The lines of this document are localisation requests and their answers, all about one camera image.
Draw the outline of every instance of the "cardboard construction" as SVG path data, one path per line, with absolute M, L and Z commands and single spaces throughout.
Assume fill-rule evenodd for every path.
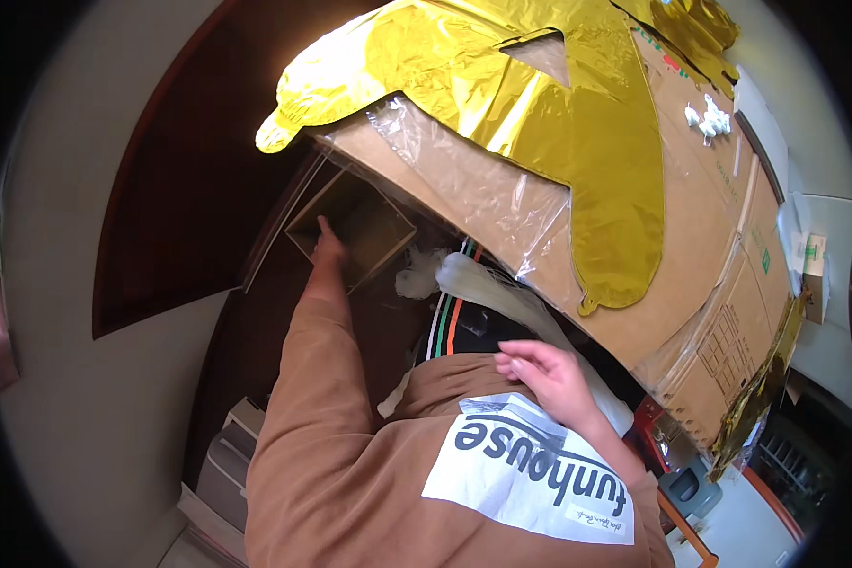
M 779 204 L 757 157 L 753 168 L 740 243 L 725 278 L 688 324 L 633 370 L 702 450 L 761 368 L 791 297 L 776 230 Z
M 344 283 L 352 292 L 407 247 L 417 229 L 375 187 L 342 170 L 297 213 L 285 233 L 310 260 L 319 241 L 317 217 L 347 247 Z
M 647 294 L 623 309 L 578 314 L 567 188 L 486 152 L 409 102 L 404 124 L 392 126 L 406 129 L 407 140 L 389 145 L 362 113 L 315 136 L 481 243 L 630 369 L 706 449 L 763 363 L 790 293 L 779 207 L 734 119 L 731 133 L 709 146 L 686 122 L 685 106 L 703 114 L 705 94 L 726 112 L 732 101 L 695 85 L 643 31 L 634 37 L 659 119 L 665 226 Z M 379 112 L 369 119 L 377 123 Z
M 805 273 L 803 277 L 809 294 L 805 303 L 805 317 L 809 322 L 823 324 L 829 301 L 829 270 L 827 267 L 827 237 L 812 234 L 805 248 Z

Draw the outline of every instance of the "wooden panel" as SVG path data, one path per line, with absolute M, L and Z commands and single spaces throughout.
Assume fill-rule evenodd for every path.
M 266 220 L 309 155 L 255 148 L 284 67 L 378 0 L 225 0 L 151 96 L 121 161 L 92 299 L 99 337 L 244 284 Z

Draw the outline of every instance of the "clear plastic sheet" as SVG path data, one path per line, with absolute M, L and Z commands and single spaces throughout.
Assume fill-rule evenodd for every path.
M 445 128 L 403 97 L 367 111 L 379 134 L 460 215 L 463 229 L 495 225 L 504 261 L 516 279 L 530 283 L 535 256 L 554 238 L 568 239 L 568 188 L 535 176 Z M 499 187 L 511 191 L 500 193 Z

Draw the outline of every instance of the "sleeve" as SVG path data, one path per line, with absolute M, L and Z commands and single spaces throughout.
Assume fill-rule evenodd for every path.
M 363 362 L 351 322 L 338 313 L 315 298 L 293 313 L 247 475 L 251 565 L 276 563 L 273 551 L 290 545 L 301 519 L 333 501 L 373 437 Z
M 651 568 L 675 568 L 675 559 L 666 543 L 666 535 L 659 526 L 658 483 L 653 473 L 647 471 L 640 481 L 628 488 L 647 539 Z

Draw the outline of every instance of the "white wall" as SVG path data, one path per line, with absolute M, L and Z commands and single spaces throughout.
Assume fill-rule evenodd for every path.
M 758 86 L 795 162 L 805 194 L 852 199 L 852 149 L 817 61 L 762 0 L 720 0 L 741 26 L 726 52 Z
M 852 200 L 808 195 L 811 232 L 827 236 L 829 301 L 821 325 L 805 322 L 792 366 L 852 408 L 852 337 L 849 270 L 852 264 Z
M 802 325 L 792 365 L 852 408 L 852 148 L 809 47 L 762 0 L 720 3 L 741 26 L 727 58 L 745 68 L 767 101 L 789 145 L 790 190 L 806 194 L 811 232 L 828 237 L 828 321 Z
M 81 566 L 155 566 L 183 520 L 183 448 L 224 293 L 91 340 L 104 210 L 145 102 L 220 0 L 100 0 L 54 57 L 4 188 L 22 380 L 0 396 L 34 501 Z

